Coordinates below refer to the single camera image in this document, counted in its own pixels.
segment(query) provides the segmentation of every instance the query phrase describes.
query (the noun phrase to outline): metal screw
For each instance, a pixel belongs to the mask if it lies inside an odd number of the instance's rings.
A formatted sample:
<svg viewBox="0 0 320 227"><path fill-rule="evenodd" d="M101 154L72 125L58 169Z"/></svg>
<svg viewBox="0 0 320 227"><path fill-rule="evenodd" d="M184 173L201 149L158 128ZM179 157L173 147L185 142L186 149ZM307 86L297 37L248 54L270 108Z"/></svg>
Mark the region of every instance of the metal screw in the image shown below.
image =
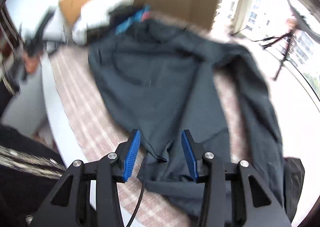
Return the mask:
<svg viewBox="0 0 320 227"><path fill-rule="evenodd" d="M108 158L110 158L110 159L116 159L116 158L117 158L117 154L114 153L114 152L109 153L109 154L108 154Z"/></svg>
<svg viewBox="0 0 320 227"><path fill-rule="evenodd" d="M241 160L240 161L240 165L243 167L248 167L249 166L249 162L247 160Z"/></svg>
<svg viewBox="0 0 320 227"><path fill-rule="evenodd" d="M211 153L211 152L205 152L205 153L204 153L204 156L205 156L206 158L209 158L209 159L213 159L213 158L214 158L214 154Z"/></svg>
<svg viewBox="0 0 320 227"><path fill-rule="evenodd" d="M81 165L81 161L80 160L76 160L73 162L73 166L78 167Z"/></svg>

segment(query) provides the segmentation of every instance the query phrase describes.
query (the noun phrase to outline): tripod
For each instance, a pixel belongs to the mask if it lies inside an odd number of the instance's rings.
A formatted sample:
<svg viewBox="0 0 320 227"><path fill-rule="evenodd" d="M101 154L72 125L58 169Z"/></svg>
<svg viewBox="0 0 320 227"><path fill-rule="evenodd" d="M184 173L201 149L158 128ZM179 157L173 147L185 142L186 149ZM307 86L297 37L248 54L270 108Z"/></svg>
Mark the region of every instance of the tripod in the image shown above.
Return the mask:
<svg viewBox="0 0 320 227"><path fill-rule="evenodd" d="M291 42L292 42L292 38L293 38L294 32L295 32L295 29L291 29L288 33L282 35L281 37L277 38L277 39L274 40L273 42L271 42L271 43L269 43L269 44L266 44L266 45L262 45L262 48L263 48L263 49L266 49L266 48L272 46L273 44L275 44L276 42L279 42L281 39L286 38L286 37L288 38L288 39L287 39L288 45L287 45L287 48L286 48L285 53L284 53L284 58L283 58L282 61L280 62L280 67L279 67L279 69L278 69L278 71L277 71L277 73L276 73L276 76L273 78L273 80L276 80L276 79L278 78L278 75L279 75L280 70L281 70L281 68L282 68L282 66L283 66L283 63L284 63L284 61L287 59L287 57L288 57L288 55L289 55L289 49L290 49L290 46L291 46ZM260 40L260 41L269 41L269 40L274 39L274 38L275 38L275 37L272 36L272 37L268 37L268 38L265 38L265 39Z"/></svg>

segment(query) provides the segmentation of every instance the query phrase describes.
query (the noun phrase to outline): pink striped tablecloth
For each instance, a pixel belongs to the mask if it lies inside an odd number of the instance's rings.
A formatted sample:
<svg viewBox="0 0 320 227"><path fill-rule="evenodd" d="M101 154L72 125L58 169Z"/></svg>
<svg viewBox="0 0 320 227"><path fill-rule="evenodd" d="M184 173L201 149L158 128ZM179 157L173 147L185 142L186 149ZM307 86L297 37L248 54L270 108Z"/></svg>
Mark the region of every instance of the pink striped tablecloth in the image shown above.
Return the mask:
<svg viewBox="0 0 320 227"><path fill-rule="evenodd" d="M185 22L159 13L153 16L164 23L186 26ZM209 40L221 39L193 25L189 26L189 29ZM65 113L87 160L99 160L109 152L113 152L119 143L128 139L128 134L112 120L103 104L89 70L87 49L62 47L51 58L51 65ZM236 163L249 156L235 84L225 70L215 71L213 81L228 123L231 160ZM127 183L118 184L120 205L130 213L133 212L140 193L141 183L136 175L143 156L143 151L140 149L132 177ZM183 211L171 205L161 195L148 191L144 192L136 218L145 226L190 226L189 219Z"/></svg>

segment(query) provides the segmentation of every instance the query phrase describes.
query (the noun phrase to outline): blue fabric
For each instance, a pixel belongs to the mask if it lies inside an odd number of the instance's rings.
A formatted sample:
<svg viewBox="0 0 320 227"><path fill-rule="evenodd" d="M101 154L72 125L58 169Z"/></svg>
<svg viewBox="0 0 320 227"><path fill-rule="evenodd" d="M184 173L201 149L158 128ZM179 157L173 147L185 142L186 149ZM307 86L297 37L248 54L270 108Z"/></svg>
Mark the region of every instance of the blue fabric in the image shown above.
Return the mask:
<svg viewBox="0 0 320 227"><path fill-rule="evenodd" d="M142 10L135 13L133 16L129 17L126 21L116 27L116 34L120 34L128 29L135 21L141 21L144 12L149 11L150 6L146 5Z"/></svg>

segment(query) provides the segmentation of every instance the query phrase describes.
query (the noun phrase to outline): black jacket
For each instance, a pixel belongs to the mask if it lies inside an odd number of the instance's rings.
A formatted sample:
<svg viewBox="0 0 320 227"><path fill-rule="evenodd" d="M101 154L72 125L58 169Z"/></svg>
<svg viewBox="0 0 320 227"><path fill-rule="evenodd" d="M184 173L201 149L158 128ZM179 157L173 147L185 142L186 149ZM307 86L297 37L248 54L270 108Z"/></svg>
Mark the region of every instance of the black jacket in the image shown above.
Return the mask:
<svg viewBox="0 0 320 227"><path fill-rule="evenodd" d="M147 20L93 45L89 65L115 121L143 135L148 153L139 179L147 190L195 216L203 185L191 182L181 131L189 129L206 151L230 161L228 127L212 81L214 69L227 67L236 83L252 165L284 205L281 134L266 83L245 47Z"/></svg>

